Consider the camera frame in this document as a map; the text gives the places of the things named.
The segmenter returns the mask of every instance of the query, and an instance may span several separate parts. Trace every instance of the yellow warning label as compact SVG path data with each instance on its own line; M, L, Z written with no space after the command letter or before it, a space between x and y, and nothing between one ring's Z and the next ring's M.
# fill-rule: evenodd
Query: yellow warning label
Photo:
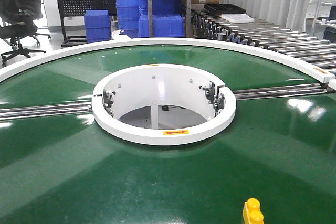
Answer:
M323 70L322 68L314 68L314 69L316 69L317 71L320 71L321 73L329 73L329 72Z
M177 131L164 131L163 135L180 135L180 134L189 134L189 130L177 130Z

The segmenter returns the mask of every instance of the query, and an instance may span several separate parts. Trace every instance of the metal roller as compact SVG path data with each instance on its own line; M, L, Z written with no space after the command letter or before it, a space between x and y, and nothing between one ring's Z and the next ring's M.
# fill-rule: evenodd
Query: metal roller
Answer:
M302 84L274 88L261 88L233 91L237 100L261 99L272 97L290 97L293 95L323 94L327 93L320 84Z
M329 49L317 49L310 51L295 51L295 52L286 52L286 55L292 57L303 57L303 56L316 56L316 55L327 55L327 54L336 54L336 48Z
M283 33L291 33L292 31L290 29L271 29L271 30L262 30L262 31L247 31L247 32L232 32L230 34L229 40L231 42L236 43L244 43L247 44L247 41L245 40L246 36L250 35L264 35L264 36L272 36L272 35L279 35Z
M241 34L247 35L264 35L264 34L278 34L278 33L288 33L292 32L291 29L270 29L270 30L261 30L261 31L247 31Z
M258 47L258 43L263 40L270 40L270 39L289 39L289 38L303 38L307 37L307 34L300 34L298 31L289 31L286 33L280 34L270 34L270 35L249 35L245 36L246 43L251 46Z
M305 56L305 57L298 57L299 60L304 60L306 62L320 62L320 61L330 61L336 60L335 55L317 55L317 56Z
M317 49L336 49L336 43L328 43L322 45L311 45L311 46L300 46L300 47L284 47L280 49L275 49L276 52L279 53L287 53L287 52L295 52L295 51L309 51L309 50L317 50Z
M328 69L328 72L336 74L336 68Z
M295 37L295 38L280 38L280 39L269 39L269 40L262 40L259 42L260 45L273 45L277 43L287 43L287 42L294 42L294 41L314 41L318 40L315 36L310 37Z
M336 68L336 61L323 61L314 63L315 66L323 69L332 69Z
M293 41L293 42L285 42L285 43L264 45L264 48L268 49L268 50L272 50L272 51L277 51L278 48L323 45L323 44L329 44L329 43L330 43L330 41L328 41L326 39L324 39L324 40L311 40L311 41Z

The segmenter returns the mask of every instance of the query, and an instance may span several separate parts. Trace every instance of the roller conveyor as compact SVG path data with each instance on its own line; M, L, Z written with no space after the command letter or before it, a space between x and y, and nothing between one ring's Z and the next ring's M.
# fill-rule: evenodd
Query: roller conveyor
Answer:
M260 47L309 63L318 62L316 66L323 69L334 68L336 44L328 40L318 40L316 36L292 31L265 20L233 24L200 11L194 11L193 17L196 38Z

